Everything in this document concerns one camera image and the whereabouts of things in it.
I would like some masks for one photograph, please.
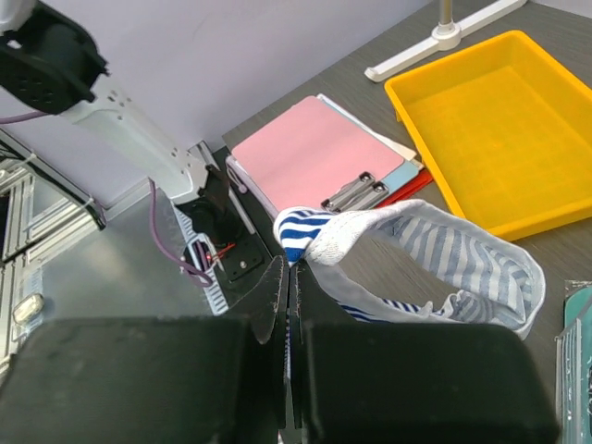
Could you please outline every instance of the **yellow tray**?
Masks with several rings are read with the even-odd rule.
[[[385,88],[456,216],[508,241],[592,216],[592,91],[523,32]]]

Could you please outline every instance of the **pink paper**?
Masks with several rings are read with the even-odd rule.
[[[278,211],[320,208],[367,171],[382,179],[403,158],[346,117],[307,97],[232,150]]]

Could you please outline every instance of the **striped cloth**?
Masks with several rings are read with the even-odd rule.
[[[525,250],[423,201],[338,215],[291,208],[278,215],[274,234],[290,265],[306,260],[321,288],[363,322],[491,323],[525,337],[544,301],[543,272]],[[441,308],[377,298],[337,266],[363,235],[402,248],[460,290]]]

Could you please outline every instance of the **clipboard clip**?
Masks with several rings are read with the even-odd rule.
[[[333,213],[342,211],[369,210],[389,197],[389,188],[382,182],[376,181],[368,172],[325,199],[321,206]]]

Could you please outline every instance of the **tray rim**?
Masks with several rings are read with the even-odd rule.
[[[431,154],[430,149],[427,147],[424,138],[413,123],[401,99],[395,92],[394,85],[400,80],[407,80],[417,72],[445,66],[452,59],[467,57],[471,53],[479,51],[485,46],[493,45],[506,39],[519,39],[521,43],[527,47],[527,49],[542,57],[550,69],[555,70],[558,74],[560,74],[564,81],[571,83],[579,93],[585,96],[588,101],[592,102],[592,90],[580,79],[578,79],[568,68],[562,65],[551,54],[543,49],[543,47],[540,46],[535,40],[528,36],[524,31],[520,30],[505,31],[495,37],[486,39],[480,43],[476,43],[456,53],[443,56],[438,60],[395,76],[387,80],[384,85],[387,96],[394,106],[397,121],[402,122],[409,132],[417,151],[422,156],[425,166],[432,173],[434,181],[437,183],[447,206],[449,207],[450,211],[458,217],[466,218],[463,208],[456,199],[456,196],[450,188],[448,181],[442,174],[438,163]],[[506,224],[485,229],[487,229],[487,231],[489,231],[491,234],[503,238],[506,241],[515,241],[549,229],[558,228],[590,216],[592,216],[592,197],[575,203],[568,203],[561,207],[553,208],[537,215],[516,219]]]

